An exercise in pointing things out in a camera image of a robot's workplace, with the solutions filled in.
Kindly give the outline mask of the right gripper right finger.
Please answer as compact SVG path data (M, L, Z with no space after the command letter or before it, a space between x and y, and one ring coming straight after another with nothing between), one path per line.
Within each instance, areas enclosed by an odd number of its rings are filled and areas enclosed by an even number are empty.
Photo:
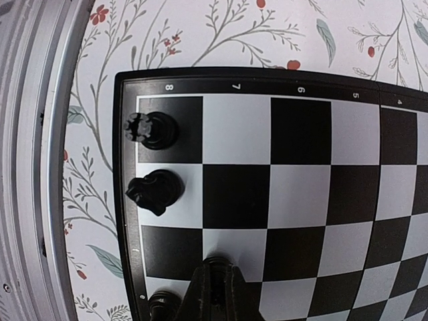
M234 321L264 320L253 292L235 265L228 266L225 274L225 318Z

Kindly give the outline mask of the black rook corner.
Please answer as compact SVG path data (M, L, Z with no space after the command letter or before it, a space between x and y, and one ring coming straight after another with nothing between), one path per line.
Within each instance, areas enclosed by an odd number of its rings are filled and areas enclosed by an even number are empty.
M179 125L163 112L132 113L124 121L124 134L128 140L141 143L150 150L164 150L177 141Z

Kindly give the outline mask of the black white chessboard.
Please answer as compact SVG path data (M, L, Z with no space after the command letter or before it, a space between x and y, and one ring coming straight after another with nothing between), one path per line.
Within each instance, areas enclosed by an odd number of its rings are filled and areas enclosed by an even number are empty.
M125 137L132 113L179 125L171 147ZM264 320L427 319L427 93L261 68L120 72L114 204L134 320L227 258ZM167 169L185 191L157 217L125 192Z

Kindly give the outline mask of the black pawn second row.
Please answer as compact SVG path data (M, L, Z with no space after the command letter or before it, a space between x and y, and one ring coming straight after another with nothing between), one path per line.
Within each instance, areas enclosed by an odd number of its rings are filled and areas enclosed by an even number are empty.
M224 257L214 256L204 260L209 267L211 304L214 306L224 306L226 302L226 281L227 270L231 263Z

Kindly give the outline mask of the black pawn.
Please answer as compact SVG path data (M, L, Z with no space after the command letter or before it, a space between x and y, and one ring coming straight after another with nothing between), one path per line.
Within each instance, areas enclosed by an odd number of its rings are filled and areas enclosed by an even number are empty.
M148 300L150 321L171 321L175 319L181 299L168 291L157 291Z

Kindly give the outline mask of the black piece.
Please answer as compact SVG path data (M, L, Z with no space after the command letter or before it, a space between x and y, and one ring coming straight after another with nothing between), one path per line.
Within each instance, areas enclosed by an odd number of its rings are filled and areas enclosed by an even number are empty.
M167 207L179 200L184 191L184 183L178 174L167 169L158 169L144 177L133 178L125 194L138 207L160 217Z

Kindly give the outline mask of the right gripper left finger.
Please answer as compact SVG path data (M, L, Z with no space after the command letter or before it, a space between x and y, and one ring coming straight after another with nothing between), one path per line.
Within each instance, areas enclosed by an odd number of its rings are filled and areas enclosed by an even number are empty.
M175 320L210 320L211 292L211 268L208 263L202 263L193 274Z

